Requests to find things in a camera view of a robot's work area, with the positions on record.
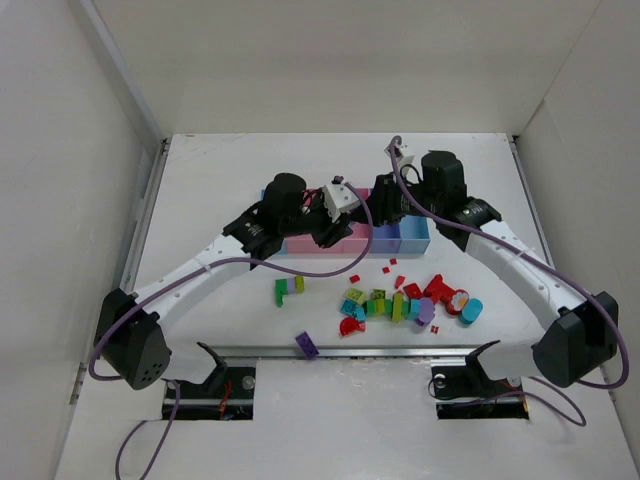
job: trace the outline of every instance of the lime green lego brick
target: lime green lego brick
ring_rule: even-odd
[[[362,305],[367,301],[367,294],[357,288],[350,288],[344,292],[344,298],[356,302],[358,305]]]
[[[373,300],[367,300],[364,307],[367,317],[373,317],[376,314],[376,305],[373,303]]]
[[[393,295],[393,312],[391,313],[391,321],[399,322],[402,320],[402,307],[403,307],[404,295],[396,293]]]
[[[371,294],[371,300],[379,300],[382,298],[383,300],[386,298],[387,292],[384,290],[374,290]]]
[[[375,307],[376,307],[376,313],[375,313],[376,317],[384,314],[385,312],[384,298],[378,298],[374,300],[373,303],[375,304]]]
[[[296,293],[304,292],[304,277],[301,275],[296,276]]]

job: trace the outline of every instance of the white table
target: white table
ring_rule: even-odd
[[[320,185],[342,174],[367,186],[389,170],[381,153],[390,135],[198,135],[173,138],[137,279],[143,285],[197,252],[234,219],[273,175],[293,171]],[[507,138],[493,134],[404,136],[421,156],[427,149],[455,152],[465,165],[471,195],[492,203],[512,229],[541,252],[527,199]],[[245,275],[243,292],[229,282],[198,305],[169,342],[195,340],[223,347],[291,347],[307,330],[322,347],[472,346],[495,338],[534,338],[535,319],[491,272],[459,253],[430,225],[432,244],[424,258],[400,259],[393,275],[380,272],[384,259],[356,268],[362,287],[390,289],[402,274],[424,284],[442,273],[456,287],[483,300],[485,311],[471,328],[439,313],[439,335],[370,322],[367,332],[340,339],[340,295],[346,277],[307,281],[307,292],[273,305],[273,280],[258,269]],[[280,259],[313,271],[349,260]],[[110,367],[98,365],[107,373]],[[529,402],[531,420],[437,421],[425,387],[428,360],[260,360],[254,420],[177,422],[149,480],[234,478],[325,479],[637,479],[615,410],[604,391],[568,389],[589,422],[579,429]],[[599,371],[588,377],[601,382]],[[559,407],[562,401],[525,380],[525,389]],[[126,433],[141,419],[159,418],[163,385],[134,392],[124,382],[85,379],[57,480],[113,478],[113,462]],[[123,457],[124,478],[138,478],[164,422],[139,431]]]

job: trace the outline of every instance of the white wall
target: white wall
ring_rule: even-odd
[[[165,134],[520,133],[598,0],[97,0]]]
[[[603,0],[518,142],[558,267],[620,304],[631,354],[616,391],[640,460],[640,2]],[[617,378],[619,360],[607,370]]]
[[[111,286],[141,147],[64,0],[0,1],[0,112],[0,477],[39,480]]]

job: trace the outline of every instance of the screw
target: screw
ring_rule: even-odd
[[[433,384],[436,388],[444,388],[447,386],[446,380],[447,377],[445,377],[444,374],[438,373],[433,377]]]
[[[253,390],[256,386],[256,379],[251,375],[247,375],[242,379],[242,388],[245,390]]]

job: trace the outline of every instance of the red lego piece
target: red lego piece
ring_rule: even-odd
[[[425,297],[429,297],[433,300],[433,303],[442,301],[446,305],[451,301],[451,298],[453,298],[455,291],[449,285],[444,283],[442,275],[438,274],[433,277],[433,280],[429,282],[429,285],[427,285],[427,288],[425,288],[422,293]]]
[[[422,298],[422,292],[420,291],[420,287],[417,283],[407,285],[404,287],[404,291],[409,298],[413,298],[415,300],[420,300]]]
[[[340,335],[346,337],[355,332],[364,332],[367,329],[365,322],[359,322],[353,317],[347,317],[340,322]]]

